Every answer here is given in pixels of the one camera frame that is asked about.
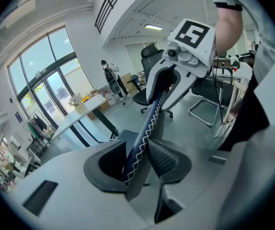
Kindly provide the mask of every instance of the black rectangular slot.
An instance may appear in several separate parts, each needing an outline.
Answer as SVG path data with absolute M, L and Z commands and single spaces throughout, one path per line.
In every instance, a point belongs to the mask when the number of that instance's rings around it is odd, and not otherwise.
M 38 216 L 48 199 L 52 195 L 53 191 L 56 189 L 58 183 L 51 181 L 44 181 L 24 202 L 23 206 L 29 210 L 34 215 Z
M 225 159 L 225 158 L 217 157 L 217 156 L 212 156 L 208 159 L 208 161 L 210 161 L 210 162 L 218 163 L 218 164 L 221 164 L 221 165 L 224 165 L 226 163 L 226 160 L 227 159 Z

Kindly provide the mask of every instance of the railing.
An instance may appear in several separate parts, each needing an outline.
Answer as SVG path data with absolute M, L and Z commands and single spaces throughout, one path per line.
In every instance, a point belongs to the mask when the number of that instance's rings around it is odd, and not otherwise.
M 97 27 L 97 30 L 99 31 L 99 34 L 101 33 L 103 29 L 103 25 L 105 21 L 107 20 L 111 10 L 114 8 L 114 5 L 117 3 L 118 0 L 104 0 L 103 5 L 101 6 L 95 26 Z

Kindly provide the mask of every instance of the chair headrest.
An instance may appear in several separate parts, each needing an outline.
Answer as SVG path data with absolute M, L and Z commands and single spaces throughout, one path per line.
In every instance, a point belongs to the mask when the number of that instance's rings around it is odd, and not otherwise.
M 148 58 L 155 54 L 159 53 L 159 50 L 155 47 L 155 43 L 148 45 L 146 48 L 142 49 L 141 56 L 142 58 Z

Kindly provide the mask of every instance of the fluorescent light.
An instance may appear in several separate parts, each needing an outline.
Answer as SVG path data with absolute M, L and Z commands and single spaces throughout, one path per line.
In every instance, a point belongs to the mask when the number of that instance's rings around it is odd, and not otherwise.
M 158 27 L 158 26 L 154 26 L 154 25 L 145 25 L 145 28 L 149 28 L 149 29 L 155 29 L 155 30 L 162 30 L 162 27 Z

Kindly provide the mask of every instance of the standing person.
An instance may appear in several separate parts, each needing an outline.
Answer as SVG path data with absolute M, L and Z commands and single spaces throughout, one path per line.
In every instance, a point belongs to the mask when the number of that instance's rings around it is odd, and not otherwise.
M 107 62 L 105 60 L 101 60 L 101 65 L 103 66 L 103 72 L 104 72 L 104 76 L 105 76 L 107 82 L 109 82 L 109 81 L 108 81 L 107 75 L 105 73 L 106 70 L 108 70 L 112 74 L 114 80 L 116 80 L 118 82 L 119 87 L 122 88 L 122 90 L 124 91 L 126 97 L 129 98 L 130 94 L 128 93 L 126 87 L 124 86 L 123 81 L 121 80 L 120 76 L 118 75 L 119 68 L 114 66 L 114 64 L 107 64 Z M 119 92 L 118 95 L 119 95 L 119 100 L 120 101 L 123 101 L 125 99 L 121 92 Z
M 218 9 L 215 27 L 216 52 L 232 48 L 243 31 L 242 8 L 251 16 L 262 36 L 255 55 L 253 74 L 232 130 L 219 150 L 230 151 L 235 143 L 247 141 L 254 133 L 269 126 L 267 116 L 254 93 L 275 64 L 275 26 L 257 0 L 213 0 Z

